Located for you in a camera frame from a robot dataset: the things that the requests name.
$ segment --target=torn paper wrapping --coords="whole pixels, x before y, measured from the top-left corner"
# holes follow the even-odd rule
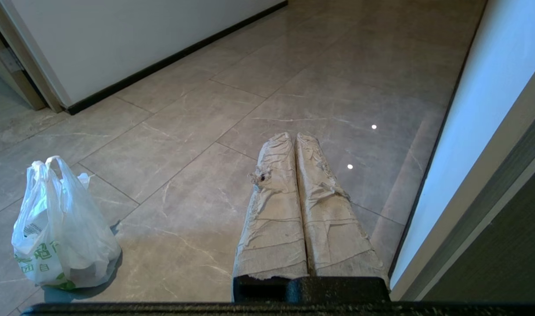
[[[382,261],[351,209],[318,140],[298,134],[297,181],[311,275],[380,277],[388,285]]]
[[[237,246],[233,276],[307,276],[295,152],[288,133],[268,140],[259,153],[254,192]]]

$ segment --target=white wall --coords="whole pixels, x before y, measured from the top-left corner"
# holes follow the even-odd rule
[[[1,0],[65,106],[283,0]]]
[[[535,71],[535,0],[490,0],[392,275],[394,287]]]

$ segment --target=black baseboard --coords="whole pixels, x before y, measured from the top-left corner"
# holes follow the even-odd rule
[[[111,84],[111,86],[108,86],[107,88],[104,88],[103,90],[100,90],[99,92],[96,92],[92,94],[91,96],[77,102],[76,104],[73,104],[72,106],[69,106],[68,108],[63,108],[65,112],[74,115],[78,112],[85,110],[86,108],[89,108],[93,104],[96,104],[97,102],[107,98],[108,96],[111,96],[115,94],[116,92],[119,92],[120,90],[123,90],[124,88],[127,88],[131,84],[134,84],[135,82],[141,80],[142,78],[145,78],[158,70],[161,70],[162,68],[169,66],[170,64],[173,64],[174,62],[184,58],[185,56],[195,52],[196,50],[199,50],[212,42],[215,42],[215,40],[219,40],[220,38],[223,38],[224,36],[227,36],[231,34],[232,32],[243,28],[244,26],[251,24],[252,22],[255,22],[259,20],[260,18],[263,18],[264,16],[271,14],[280,8],[283,8],[289,4],[288,0],[285,0],[279,4],[275,4],[275,6],[272,6],[270,8],[267,8],[263,10],[262,12],[259,12],[258,14],[255,14],[254,16],[251,16],[242,22],[238,22],[237,24],[234,24],[233,26],[224,29],[217,34],[214,34],[212,36],[209,36],[208,38],[205,38],[204,40],[201,40],[200,42],[197,42],[188,48],[185,48],[184,50],[181,50],[180,52],[177,52],[173,54],[172,56],[169,56],[167,58],[164,58],[163,60],[160,60],[159,62],[146,67],[145,69],[132,74],[131,76],[128,76],[127,78],[115,83]]]

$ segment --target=white plastic bag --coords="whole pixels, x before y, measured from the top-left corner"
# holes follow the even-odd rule
[[[51,163],[57,162],[62,179]],[[12,245],[22,272],[40,285],[65,290],[109,280],[121,248],[87,191],[59,157],[27,168],[27,186]]]

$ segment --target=floor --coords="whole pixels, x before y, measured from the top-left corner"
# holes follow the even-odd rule
[[[482,5],[290,1],[75,116],[1,126],[0,315],[37,302],[229,301],[247,174],[283,131],[318,137],[390,266]],[[109,284],[45,290],[13,260],[25,170],[54,154],[91,175],[117,224]]]
[[[0,78],[0,152],[64,119],[65,113],[56,114],[49,108],[32,110]]]

